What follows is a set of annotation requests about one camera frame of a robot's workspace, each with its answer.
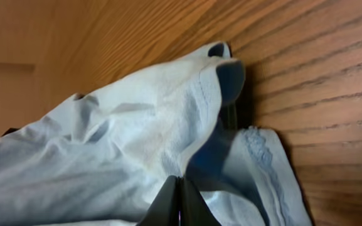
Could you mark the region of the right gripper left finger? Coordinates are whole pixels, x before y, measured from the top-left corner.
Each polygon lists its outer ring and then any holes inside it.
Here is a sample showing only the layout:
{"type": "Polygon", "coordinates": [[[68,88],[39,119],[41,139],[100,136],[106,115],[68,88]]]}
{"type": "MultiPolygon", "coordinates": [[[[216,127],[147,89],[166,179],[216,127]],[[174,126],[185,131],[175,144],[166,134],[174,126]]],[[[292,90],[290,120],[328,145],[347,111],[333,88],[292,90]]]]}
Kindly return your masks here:
{"type": "Polygon", "coordinates": [[[178,180],[176,176],[169,176],[151,203],[144,218],[137,226],[178,226],[179,200],[178,180]]]}

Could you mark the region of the light blue printed t-shirt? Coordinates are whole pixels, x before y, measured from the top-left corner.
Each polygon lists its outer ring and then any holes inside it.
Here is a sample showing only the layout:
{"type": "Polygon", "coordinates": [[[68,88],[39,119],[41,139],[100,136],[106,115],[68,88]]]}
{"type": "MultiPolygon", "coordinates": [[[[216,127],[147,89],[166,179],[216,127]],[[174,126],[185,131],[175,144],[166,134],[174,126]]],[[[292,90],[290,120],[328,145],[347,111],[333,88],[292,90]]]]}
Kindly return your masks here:
{"type": "Polygon", "coordinates": [[[236,127],[244,64],[215,42],[75,94],[0,137],[0,225],[137,225],[169,176],[221,225],[310,225],[271,129],[236,127]]]}

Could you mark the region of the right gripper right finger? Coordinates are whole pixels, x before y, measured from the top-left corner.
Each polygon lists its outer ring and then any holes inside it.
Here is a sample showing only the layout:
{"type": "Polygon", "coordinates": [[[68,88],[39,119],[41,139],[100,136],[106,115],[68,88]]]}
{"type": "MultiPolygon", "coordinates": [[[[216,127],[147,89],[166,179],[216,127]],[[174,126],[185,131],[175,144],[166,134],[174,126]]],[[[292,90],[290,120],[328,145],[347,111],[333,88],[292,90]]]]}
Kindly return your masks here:
{"type": "Polygon", "coordinates": [[[180,181],[180,225],[220,226],[197,187],[189,180],[180,181]]]}

